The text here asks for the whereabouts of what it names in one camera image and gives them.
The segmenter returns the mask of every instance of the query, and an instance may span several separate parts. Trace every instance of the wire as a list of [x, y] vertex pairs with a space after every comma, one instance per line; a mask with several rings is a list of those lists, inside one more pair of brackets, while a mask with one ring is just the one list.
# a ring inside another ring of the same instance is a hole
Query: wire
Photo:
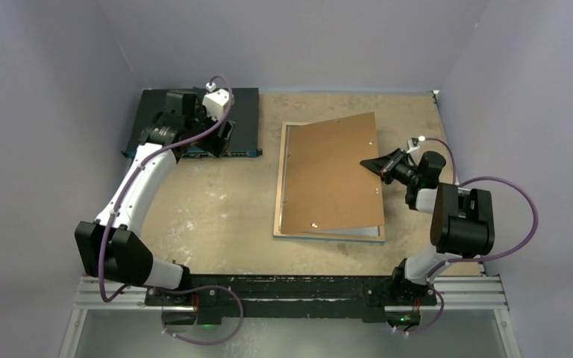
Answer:
[[457, 178], [456, 160], [454, 159], [454, 153], [451, 151], [451, 148], [449, 147], [447, 142], [445, 142], [444, 140], [442, 140], [440, 138], [436, 138], [433, 136], [426, 137], [425, 140], [438, 142], [438, 143], [445, 146], [445, 148], [447, 149], [447, 152], [449, 153], [449, 160], [451, 161], [451, 171], [453, 172], [453, 178], [451, 179], [451, 183], [456, 184], [457, 183], [457, 180], [456, 180], [456, 178]]
[[210, 342], [206, 342], [206, 341], [198, 341], [196, 339], [191, 339], [191, 338], [187, 338], [187, 337], [183, 337], [183, 336], [179, 336], [177, 333], [172, 332], [167, 326], [166, 326], [166, 322], [163, 320], [163, 315], [161, 316], [161, 326], [163, 327], [163, 331], [162, 333], [166, 333], [169, 336], [171, 336], [172, 338], [176, 338], [176, 339], [180, 339], [184, 342], [188, 342], [188, 343], [192, 343], [194, 345], [220, 345], [223, 342], [228, 341], [229, 339], [231, 339], [233, 336], [236, 335], [236, 333], [238, 333], [238, 331], [240, 330], [240, 328], [242, 327], [242, 323], [244, 322], [244, 317], [242, 314], [242, 301], [240, 300], [240, 298], [238, 298], [238, 296], [234, 293], [234, 291], [230, 290], [227, 287], [224, 286], [201, 286], [201, 287], [197, 287], [195, 289], [187, 289], [184, 291], [176, 291], [174, 289], [163, 289], [163, 288], [156, 288], [157, 291], [163, 292], [163, 293], [169, 293], [171, 295], [187, 295], [189, 293], [194, 293], [194, 292], [198, 292], [198, 291], [203, 291], [205, 289], [220, 289], [222, 291], [226, 291], [227, 293], [229, 293], [231, 295], [231, 297], [234, 298], [234, 300], [236, 301], [236, 303], [238, 304], [238, 309], [240, 311], [240, 318], [238, 320], [238, 324], [236, 325], [236, 327], [234, 328], [234, 330], [231, 331], [231, 333], [229, 333], [227, 336], [221, 338], [221, 339], [217, 339], [216, 341], [210, 341]]
[[469, 179], [469, 180], [461, 183], [460, 186], [467, 186], [471, 183], [476, 183], [478, 181], [495, 181], [497, 183], [502, 183], [502, 184], [510, 186], [511, 188], [513, 188], [514, 190], [516, 190], [517, 192], [522, 194], [522, 196], [524, 196], [524, 198], [528, 202], [528, 205], [530, 205], [530, 210], [533, 213], [533, 224], [530, 227], [530, 231], [528, 231], [528, 235], [526, 235], [526, 237], [519, 244], [513, 246], [509, 250], [501, 252], [500, 254], [489, 255], [489, 256], [485, 256], [485, 257], [478, 257], [478, 258], [471, 258], [471, 259], [450, 259], [450, 260], [442, 261], [438, 265], [434, 266], [427, 273], [427, 286], [429, 287], [429, 289], [432, 290], [432, 292], [436, 296], [438, 296], [438, 298], [440, 298], [440, 310], [438, 310], [438, 313], [436, 314], [436, 316], [431, 321], [429, 321], [427, 324], [423, 324], [418, 330], [414, 330], [412, 332], [402, 332], [402, 331], [398, 332], [397, 330], [393, 330], [393, 332], [401, 333], [401, 334], [404, 334], [405, 336], [410, 336], [413, 334], [424, 332], [429, 327], [431, 327], [433, 324], [435, 324], [436, 321], [438, 321], [438, 319], [442, 315], [442, 312], [445, 310], [445, 300], [442, 299], [442, 294], [440, 292], [438, 292], [433, 287], [431, 277], [434, 276], [434, 274], [440, 268], [442, 268], [444, 265], [448, 265], [448, 264], [452, 264], [452, 263], [485, 263], [486, 261], [498, 260], [498, 259], [509, 256], [509, 255], [514, 254], [517, 251], [521, 250], [524, 246], [526, 246], [526, 244], [528, 244], [530, 242], [530, 240], [533, 238], [533, 236], [535, 236], [535, 233], [537, 232], [537, 228], [539, 226], [539, 212], [537, 211], [537, 206], [535, 205], [533, 199], [530, 197], [530, 195], [523, 188], [521, 188], [519, 185], [513, 183], [510, 180], [498, 178], [498, 177], [493, 177], [493, 176], [485, 176], [485, 177], [477, 177], [477, 178]]

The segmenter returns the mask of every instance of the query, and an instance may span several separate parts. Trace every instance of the floor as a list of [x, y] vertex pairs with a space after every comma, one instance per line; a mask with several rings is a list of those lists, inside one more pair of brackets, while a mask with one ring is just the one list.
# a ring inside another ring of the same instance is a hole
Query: floor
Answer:
[[[260, 95], [255, 159], [182, 160], [146, 217], [141, 240], [156, 257], [204, 274], [390, 274], [429, 242], [431, 217], [407, 208], [405, 188], [384, 186], [384, 244], [316, 242], [272, 236], [282, 122], [319, 122], [375, 112], [381, 155], [412, 136], [442, 138], [429, 95]], [[446, 157], [437, 143], [423, 145]], [[451, 179], [449, 165], [441, 175]], [[473, 263], [444, 274], [479, 275]]]

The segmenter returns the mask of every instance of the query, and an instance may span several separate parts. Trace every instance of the white cable clip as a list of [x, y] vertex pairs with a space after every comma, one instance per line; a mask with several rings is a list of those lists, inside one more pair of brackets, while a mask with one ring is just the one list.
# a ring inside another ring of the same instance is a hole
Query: white cable clip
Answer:
[[420, 146], [420, 139], [425, 139], [424, 136], [420, 136], [418, 138], [413, 137], [407, 140], [407, 150], [406, 153], [410, 154], [412, 157], [411, 159], [415, 162], [418, 162], [421, 158], [419, 155], [421, 154], [421, 146]]
[[216, 90], [216, 84], [214, 82], [207, 82], [205, 84], [205, 89], [209, 92], [212, 93]]

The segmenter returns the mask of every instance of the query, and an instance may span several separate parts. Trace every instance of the wooden tabletop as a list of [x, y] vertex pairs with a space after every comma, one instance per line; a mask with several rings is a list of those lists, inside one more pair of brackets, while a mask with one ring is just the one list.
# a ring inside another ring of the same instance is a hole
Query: wooden tabletop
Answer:
[[[429, 243], [431, 217], [409, 210], [405, 187], [383, 187], [384, 244], [315, 242], [272, 236], [282, 122], [320, 122], [375, 112], [380, 155], [412, 136], [442, 138], [430, 95], [260, 95], [263, 156], [181, 160], [151, 206], [141, 240], [161, 259], [203, 274], [390, 274]], [[437, 143], [426, 150], [447, 157]], [[449, 165], [442, 181], [451, 179]], [[478, 275], [474, 263], [444, 274]]]

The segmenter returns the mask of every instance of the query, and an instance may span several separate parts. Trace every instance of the metal frame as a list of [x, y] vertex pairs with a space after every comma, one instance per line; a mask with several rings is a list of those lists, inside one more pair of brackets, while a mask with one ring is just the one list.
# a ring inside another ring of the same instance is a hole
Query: metal frame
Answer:
[[[120, 283], [106, 282], [106, 288], [114, 291]], [[508, 358], [521, 358], [519, 346], [510, 322], [508, 305], [500, 277], [438, 277], [434, 286], [445, 298], [445, 310], [492, 310], [498, 324], [498, 330], [504, 352]], [[162, 307], [146, 306], [144, 298], [147, 290], [130, 287], [108, 304], [100, 299], [98, 279], [82, 277], [75, 296], [74, 310], [65, 333], [60, 358], [74, 357], [78, 347], [82, 327], [88, 310], [162, 310]], [[388, 306], [386, 312], [408, 311], [412, 307]], [[436, 306], [423, 306], [422, 310], [438, 310]], [[166, 307], [166, 310], [192, 312], [190, 306]]]

